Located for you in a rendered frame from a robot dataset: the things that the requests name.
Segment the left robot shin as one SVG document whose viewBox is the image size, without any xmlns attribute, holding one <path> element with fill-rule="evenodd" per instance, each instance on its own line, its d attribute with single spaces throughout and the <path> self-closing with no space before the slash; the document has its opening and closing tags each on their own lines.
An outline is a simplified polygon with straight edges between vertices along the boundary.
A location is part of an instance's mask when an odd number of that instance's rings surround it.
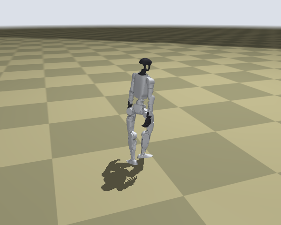
<svg viewBox="0 0 281 225">
<path fill-rule="evenodd" d="M 130 154 L 131 154 L 131 160 L 133 161 L 133 159 L 135 159 L 135 150 L 136 150 L 137 141 L 135 139 L 133 139 L 132 133 L 129 133 L 128 144 L 129 144 L 129 150 L 130 150 Z"/>
</svg>

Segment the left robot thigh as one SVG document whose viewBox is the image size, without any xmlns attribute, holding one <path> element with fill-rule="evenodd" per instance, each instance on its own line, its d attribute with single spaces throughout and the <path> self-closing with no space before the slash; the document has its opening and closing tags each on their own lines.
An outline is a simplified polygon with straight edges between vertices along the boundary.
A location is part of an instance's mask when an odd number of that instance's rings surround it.
<svg viewBox="0 0 281 225">
<path fill-rule="evenodd" d="M 128 114 L 127 119 L 126 119 L 128 134 L 132 133 L 133 139 L 136 139 L 137 133 L 134 132 L 134 123 L 135 123 L 136 113 L 133 113 L 133 106 L 127 108 L 126 112 Z"/>
</svg>

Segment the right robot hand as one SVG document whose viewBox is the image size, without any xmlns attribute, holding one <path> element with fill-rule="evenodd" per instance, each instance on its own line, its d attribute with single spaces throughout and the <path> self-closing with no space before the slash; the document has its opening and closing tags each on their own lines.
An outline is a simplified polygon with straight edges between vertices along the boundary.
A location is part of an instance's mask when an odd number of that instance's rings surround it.
<svg viewBox="0 0 281 225">
<path fill-rule="evenodd" d="M 146 118 L 146 120 L 145 120 L 145 123 L 142 125 L 143 127 L 148 127 L 150 124 L 151 124 L 151 117 L 152 116 L 149 116 L 149 112 L 147 112 L 147 118 Z"/>
</svg>

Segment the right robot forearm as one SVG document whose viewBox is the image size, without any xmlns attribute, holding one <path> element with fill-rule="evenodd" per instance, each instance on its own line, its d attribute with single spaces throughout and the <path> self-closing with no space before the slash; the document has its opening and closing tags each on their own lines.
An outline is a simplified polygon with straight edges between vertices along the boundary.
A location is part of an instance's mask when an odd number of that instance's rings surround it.
<svg viewBox="0 0 281 225">
<path fill-rule="evenodd" d="M 155 97 L 151 96 L 150 100 L 148 101 L 148 111 L 147 112 L 149 112 L 149 116 L 152 116 L 154 100 L 155 100 Z"/>
</svg>

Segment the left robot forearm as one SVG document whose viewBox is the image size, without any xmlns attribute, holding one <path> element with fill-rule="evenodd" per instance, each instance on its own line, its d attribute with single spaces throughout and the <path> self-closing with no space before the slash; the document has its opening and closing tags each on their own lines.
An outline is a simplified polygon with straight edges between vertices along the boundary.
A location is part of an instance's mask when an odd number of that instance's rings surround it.
<svg viewBox="0 0 281 225">
<path fill-rule="evenodd" d="M 133 97 L 134 97 L 134 93 L 129 91 L 129 98 L 128 101 L 130 102 L 130 105 L 133 104 Z"/>
</svg>

